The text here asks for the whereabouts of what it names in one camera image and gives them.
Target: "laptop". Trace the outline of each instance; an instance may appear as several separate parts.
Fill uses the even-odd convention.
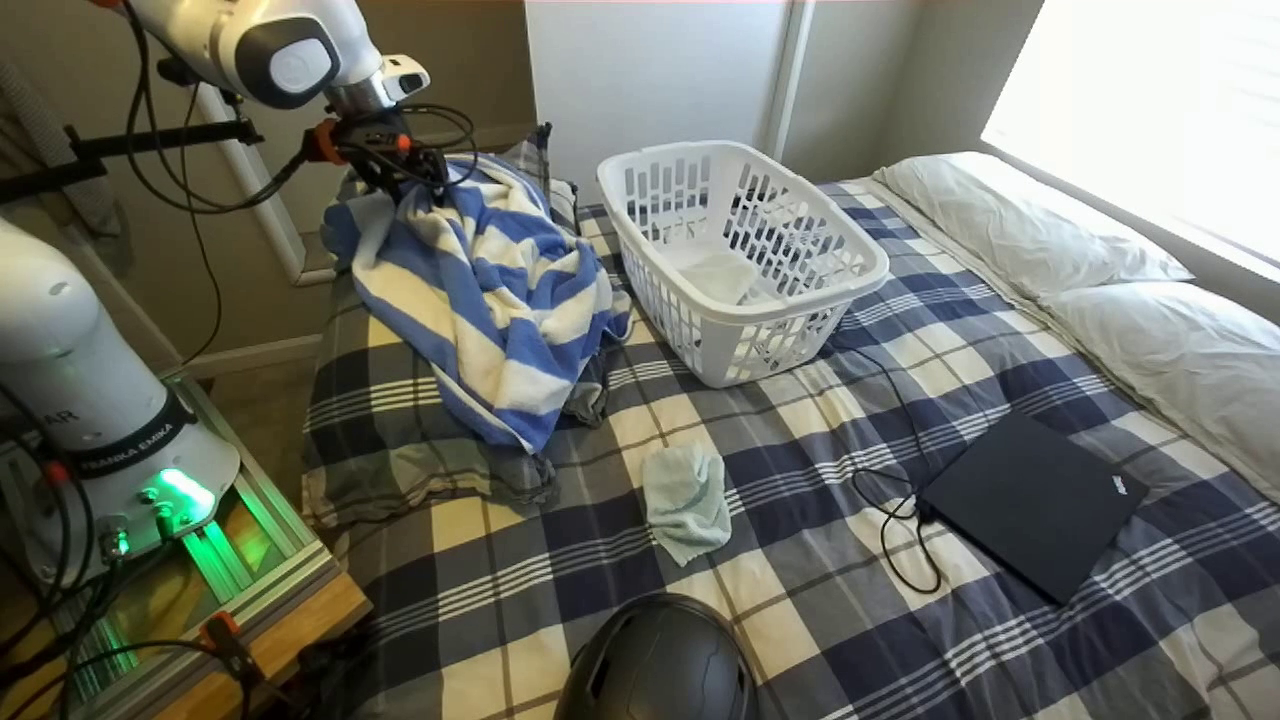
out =
[[[1068,603],[1143,495],[1106,461],[1007,411],[924,483],[915,507],[920,524],[945,522],[1042,599]]]

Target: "plastic laundry basket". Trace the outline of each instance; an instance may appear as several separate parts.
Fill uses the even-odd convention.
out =
[[[595,168],[642,315],[711,390],[812,359],[887,262],[749,144],[654,144]]]

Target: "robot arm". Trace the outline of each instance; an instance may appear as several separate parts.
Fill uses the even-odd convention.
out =
[[[123,10],[200,79],[273,108],[327,95],[341,119],[377,119],[430,86],[412,56],[369,39],[354,0],[94,0]]]

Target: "striped cloth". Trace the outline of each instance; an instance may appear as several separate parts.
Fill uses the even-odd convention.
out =
[[[343,201],[324,238],[371,315],[430,359],[448,411],[494,447],[541,451],[601,342],[628,335],[628,302],[590,244],[487,161],[436,207]]]
[[[424,489],[430,503],[337,539],[377,603],[369,645],[327,679],[337,716],[550,716],[573,652],[648,591],[736,623],[762,716],[1280,716],[1274,503],[1001,302],[882,187],[830,196],[893,279],[812,363],[724,392],[635,320],[606,426],[549,445],[559,503],[541,518],[442,493],[430,375],[377,320],[341,320],[354,333],[316,375],[304,511],[343,524],[359,495]],[[584,238],[606,262],[606,222]],[[940,524],[882,524],[1004,411],[1151,489],[1068,609]],[[714,445],[731,518],[731,539],[685,567],[648,539],[638,495],[642,457],[673,445]]]

